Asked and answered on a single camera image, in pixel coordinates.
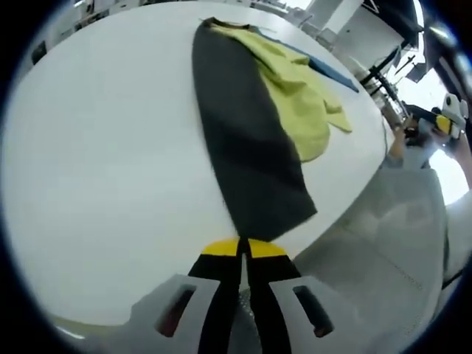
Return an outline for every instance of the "white table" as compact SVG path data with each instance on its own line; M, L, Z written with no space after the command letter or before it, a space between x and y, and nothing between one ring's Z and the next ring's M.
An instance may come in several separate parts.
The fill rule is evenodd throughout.
M135 301L186 274L206 244L235 236L192 82L194 32L211 16L271 29L354 80L282 18L210 2L140 7L56 46L12 96L1 166L14 255L50 313L123 323ZM331 128L327 151L303 165L318 213L277 240L291 256L341 216L385 153L385 123L369 95L323 82L353 132Z

